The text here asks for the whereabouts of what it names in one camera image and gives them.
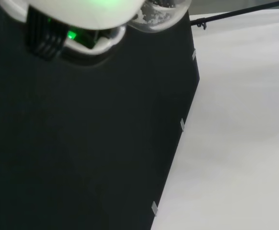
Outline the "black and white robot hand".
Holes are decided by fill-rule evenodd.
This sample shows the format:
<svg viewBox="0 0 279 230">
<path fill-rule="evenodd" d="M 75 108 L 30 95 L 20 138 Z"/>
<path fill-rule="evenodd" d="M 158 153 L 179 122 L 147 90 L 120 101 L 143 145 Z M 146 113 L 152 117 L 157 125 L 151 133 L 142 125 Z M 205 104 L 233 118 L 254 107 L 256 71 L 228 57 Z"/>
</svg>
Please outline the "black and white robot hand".
<svg viewBox="0 0 279 230">
<path fill-rule="evenodd" d="M 142 0 L 0 0 L 0 7 L 25 26 L 27 50 L 50 61 L 76 65 L 107 60 L 124 39 Z"/>
</svg>

